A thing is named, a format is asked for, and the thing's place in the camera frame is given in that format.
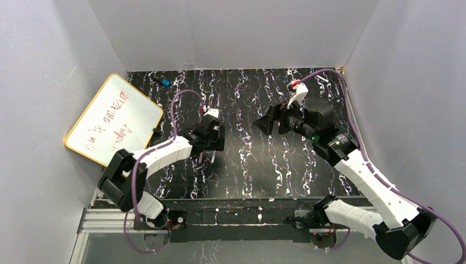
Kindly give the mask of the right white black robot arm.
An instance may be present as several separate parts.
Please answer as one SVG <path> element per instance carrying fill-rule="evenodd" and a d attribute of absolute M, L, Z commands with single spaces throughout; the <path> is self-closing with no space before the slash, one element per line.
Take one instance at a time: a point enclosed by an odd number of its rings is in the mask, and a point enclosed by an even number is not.
<path fill-rule="evenodd" d="M 336 126 L 334 115 L 326 99 L 314 97 L 304 109 L 297 101 L 271 106 L 253 124 L 271 135 L 278 122 L 280 135 L 292 131 L 309 139 L 316 154 L 348 178 L 377 210 L 367 211 L 327 195 L 306 216 L 295 217 L 296 221 L 347 226 L 375 240 L 389 257 L 401 260 L 426 238 L 437 218 L 378 181 L 367 167 L 357 140 Z"/>

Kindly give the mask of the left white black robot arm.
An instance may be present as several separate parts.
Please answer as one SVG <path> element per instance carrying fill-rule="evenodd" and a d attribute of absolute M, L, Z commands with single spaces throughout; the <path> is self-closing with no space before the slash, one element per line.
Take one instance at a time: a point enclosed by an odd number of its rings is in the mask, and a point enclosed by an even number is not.
<path fill-rule="evenodd" d="M 206 151 L 223 151 L 225 127 L 219 120 L 219 111 L 207 110 L 201 121 L 192 128 L 145 150 L 117 151 L 104 170 L 98 188 L 123 212 L 156 219 L 163 212 L 163 204 L 144 190 L 146 179 L 178 161 L 197 158 Z"/>

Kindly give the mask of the green white marker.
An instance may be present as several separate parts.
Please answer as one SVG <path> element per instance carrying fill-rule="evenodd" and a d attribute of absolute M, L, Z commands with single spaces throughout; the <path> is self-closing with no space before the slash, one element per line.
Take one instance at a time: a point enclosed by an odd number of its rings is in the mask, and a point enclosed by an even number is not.
<path fill-rule="evenodd" d="M 210 157 L 210 162 L 211 162 L 211 164 L 213 164 L 214 161 L 215 161 L 215 154 L 216 154 L 216 152 L 215 152 L 215 151 L 212 151 L 212 154 L 211 154 L 211 157 Z"/>

